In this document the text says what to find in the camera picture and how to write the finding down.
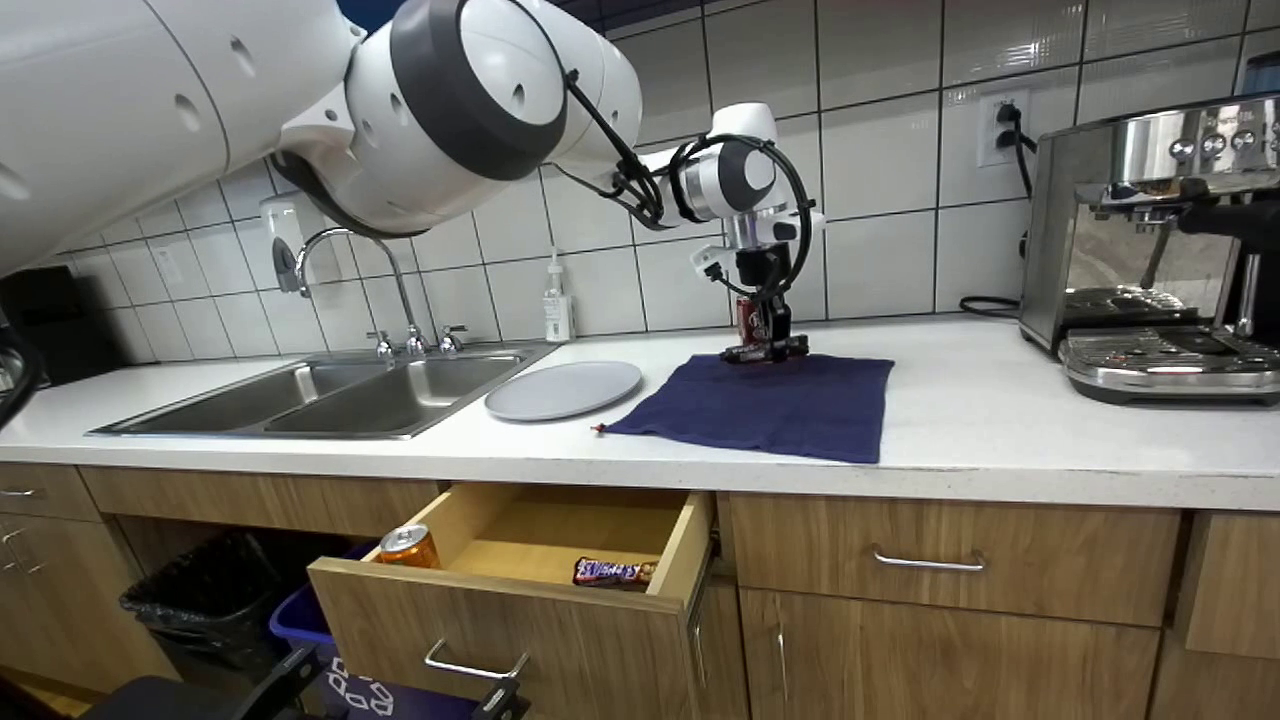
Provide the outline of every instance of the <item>coffee machine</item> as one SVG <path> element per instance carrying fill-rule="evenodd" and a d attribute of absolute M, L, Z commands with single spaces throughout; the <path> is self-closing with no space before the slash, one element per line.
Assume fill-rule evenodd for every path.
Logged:
<path fill-rule="evenodd" d="M 1102 399 L 1280 399 L 1280 95 L 1038 141 L 1019 327 Z"/>

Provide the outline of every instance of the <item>faucet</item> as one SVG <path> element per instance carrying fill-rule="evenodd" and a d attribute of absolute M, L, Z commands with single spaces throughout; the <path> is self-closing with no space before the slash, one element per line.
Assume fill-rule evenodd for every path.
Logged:
<path fill-rule="evenodd" d="M 333 237 L 333 226 L 307 237 L 302 249 L 295 250 L 295 265 L 290 265 L 295 290 L 307 296 L 307 301 L 311 301 L 307 261 L 311 261 L 315 242 L 328 239 L 328 237 Z M 388 265 L 392 265 L 392 278 L 394 278 L 398 307 L 405 307 L 405 319 L 409 319 L 405 351 L 409 351 L 409 354 L 427 354 L 424 331 L 421 331 L 421 324 L 414 324 L 414 315 L 411 315 L 411 303 L 409 303 L 409 290 L 405 290 L 405 275 L 398 275 L 394 250 L 392 250 L 383 239 L 375 239 L 375 237 L 367 237 L 367 242 L 375 242 L 375 249 L 388 255 Z M 375 354 L 388 354 L 388 349 L 392 349 L 392 342 L 388 342 L 388 331 L 367 331 L 367 336 L 375 338 Z"/>

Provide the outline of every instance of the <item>white tile wall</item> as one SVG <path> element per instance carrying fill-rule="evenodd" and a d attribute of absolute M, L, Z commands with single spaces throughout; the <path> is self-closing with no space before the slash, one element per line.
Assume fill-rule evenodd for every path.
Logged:
<path fill-rule="evenodd" d="M 1280 53 L 1280 0 L 715 0 L 616 38 L 643 85 L 641 153 L 707 131 L 715 104 L 767 99 L 781 148 L 829 217 L 788 303 L 797 319 L 956 312 L 1019 290 L 1027 202 L 987 153 L 996 99 L 1031 137 L 1112 112 L 1230 91 Z M 367 349 L 405 331 L 388 265 L 334 233 L 315 301 L 284 296 L 258 202 L 266 162 L 86 237 L 91 283 L 137 364 Z M 544 261 L 568 265 L 580 336 L 724 327 L 727 296 L 691 272 L 718 223 L 646 233 L 551 167 L 394 242 L 411 303 L 474 338 L 544 336 Z"/>
<path fill-rule="evenodd" d="M 1230 91 L 1234 38 L 1082 62 L 1080 124 Z"/>
<path fill-rule="evenodd" d="M 876 217 L 936 202 L 936 95 L 824 112 L 824 211 Z"/>
<path fill-rule="evenodd" d="M 816 0 L 824 109 L 941 85 L 941 0 Z"/>
<path fill-rule="evenodd" d="M 943 79 L 1080 58 L 1082 0 L 946 0 Z"/>
<path fill-rule="evenodd" d="M 931 312 L 931 211 L 833 223 L 829 261 L 833 315 Z"/>
<path fill-rule="evenodd" d="M 764 0 L 707 19 L 710 104 L 816 109 L 813 0 Z"/>
<path fill-rule="evenodd" d="M 1011 79 L 964 85 L 943 95 L 943 202 L 979 202 L 1022 196 L 1014 156 L 990 153 L 990 116 L 1000 99 L 1022 109 L 1022 131 L 1042 137 L 1073 129 L 1075 112 L 1075 67 L 1031 71 Z"/>
<path fill-rule="evenodd" d="M 1247 27 L 1270 27 L 1270 25 L 1280 25 L 1280 0 L 1252 0 Z"/>
<path fill-rule="evenodd" d="M 1027 219 L 1027 198 L 943 208 L 936 242 L 936 312 L 956 312 L 959 296 L 1014 296 Z"/>
<path fill-rule="evenodd" d="M 698 249 L 707 249 L 707 239 L 641 249 L 641 283 L 652 331 L 727 324 L 727 290 L 691 269 Z"/>
<path fill-rule="evenodd" d="M 1247 0 L 1090 0 L 1082 57 L 1230 34 Z"/>

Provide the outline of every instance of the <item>kitchen sink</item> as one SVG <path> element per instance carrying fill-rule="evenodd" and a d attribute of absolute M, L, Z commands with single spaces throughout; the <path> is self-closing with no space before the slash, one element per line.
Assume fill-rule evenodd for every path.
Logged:
<path fill-rule="evenodd" d="M 414 434 L 516 376 L 548 349 L 439 351 L 427 359 L 311 354 L 230 389 L 215 389 L 144 415 L 108 434 Z"/>

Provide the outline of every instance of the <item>cabinet door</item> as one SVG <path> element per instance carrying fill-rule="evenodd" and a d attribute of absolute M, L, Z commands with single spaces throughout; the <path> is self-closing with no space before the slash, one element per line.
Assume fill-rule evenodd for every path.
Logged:
<path fill-rule="evenodd" d="M 1195 514 L 1186 557 L 1183 649 L 1280 661 L 1280 514 Z"/>
<path fill-rule="evenodd" d="M 1140 720 L 1156 631 L 745 590 L 754 720 Z"/>
<path fill-rule="evenodd" d="M 6 540 L 4 622 L 13 668 L 108 693 L 133 675 L 172 675 L 169 656 L 118 607 L 133 571 L 105 524 L 21 521 Z"/>

